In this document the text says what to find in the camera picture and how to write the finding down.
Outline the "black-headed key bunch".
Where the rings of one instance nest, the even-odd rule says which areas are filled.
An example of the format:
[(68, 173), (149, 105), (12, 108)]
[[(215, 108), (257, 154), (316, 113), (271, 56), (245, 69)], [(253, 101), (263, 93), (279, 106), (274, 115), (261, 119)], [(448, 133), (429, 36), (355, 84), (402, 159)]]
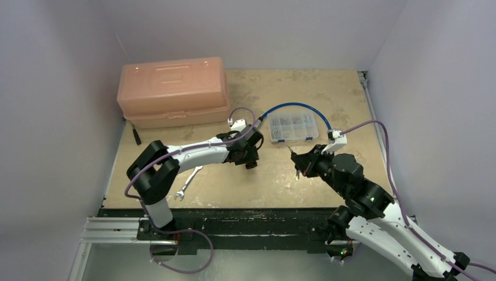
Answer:
[(299, 180), (300, 178), (300, 155), (294, 152), (291, 147), (288, 146), (288, 149), (290, 150), (290, 159), (294, 164), (294, 169), (295, 169), (295, 178), (296, 180)]

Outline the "orange black padlock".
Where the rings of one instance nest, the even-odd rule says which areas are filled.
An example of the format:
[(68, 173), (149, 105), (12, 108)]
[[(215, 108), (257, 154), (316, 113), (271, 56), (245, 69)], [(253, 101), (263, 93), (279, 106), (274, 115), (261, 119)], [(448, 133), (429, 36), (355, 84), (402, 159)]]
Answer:
[(257, 166), (258, 166), (258, 163), (257, 163), (257, 161), (256, 161), (256, 160), (251, 161), (251, 162), (248, 162), (248, 163), (246, 163), (246, 164), (245, 164), (245, 168), (246, 168), (247, 170), (254, 169), (254, 168), (255, 168), (255, 167), (257, 167)]

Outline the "blue cable lock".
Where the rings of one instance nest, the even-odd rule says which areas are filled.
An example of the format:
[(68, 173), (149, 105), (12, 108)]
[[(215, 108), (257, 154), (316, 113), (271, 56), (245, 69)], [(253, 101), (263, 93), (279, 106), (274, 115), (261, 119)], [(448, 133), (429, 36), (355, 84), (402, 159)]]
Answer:
[(278, 104), (270, 109), (268, 109), (265, 113), (263, 113), (260, 117), (258, 117), (258, 120), (260, 122), (263, 122), (263, 120), (268, 116), (268, 114), (280, 109), (280, 108), (285, 108), (285, 107), (301, 107), (301, 108), (305, 108), (305, 109), (308, 109), (310, 111), (313, 111), (314, 113), (316, 113), (320, 118), (321, 120), (323, 120), (324, 124), (326, 125), (327, 129), (328, 130), (331, 130), (332, 129), (332, 126), (330, 124), (330, 122), (328, 121), (328, 119), (324, 116), (323, 113), (321, 113), (319, 110), (317, 110), (316, 108), (308, 105), (308, 104), (304, 104), (304, 103), (301, 103), (301, 102), (285, 102), (285, 103), (282, 103), (282, 104)]

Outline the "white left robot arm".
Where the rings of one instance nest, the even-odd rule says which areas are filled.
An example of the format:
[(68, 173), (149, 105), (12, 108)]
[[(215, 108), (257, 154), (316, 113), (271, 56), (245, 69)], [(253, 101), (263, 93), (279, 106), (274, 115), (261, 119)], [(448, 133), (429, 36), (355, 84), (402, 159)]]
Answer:
[(130, 165), (126, 175), (153, 221), (151, 231), (159, 239), (174, 233), (173, 214), (167, 195), (175, 178), (200, 166), (221, 163), (257, 166), (258, 143), (264, 140), (257, 128), (220, 133), (203, 142), (183, 146), (166, 146), (160, 140), (150, 143)]

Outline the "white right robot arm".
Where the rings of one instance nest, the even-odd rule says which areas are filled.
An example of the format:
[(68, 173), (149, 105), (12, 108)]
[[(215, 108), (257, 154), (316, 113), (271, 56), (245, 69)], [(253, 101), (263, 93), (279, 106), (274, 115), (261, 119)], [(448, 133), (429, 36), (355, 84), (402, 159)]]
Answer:
[(397, 265), (412, 280), (456, 280), (470, 263), (426, 234), (400, 204), (378, 184), (365, 178), (363, 167), (348, 153), (323, 153), (316, 145), (309, 152), (291, 152), (297, 173), (319, 177), (345, 203), (328, 219), (328, 242), (347, 236)]

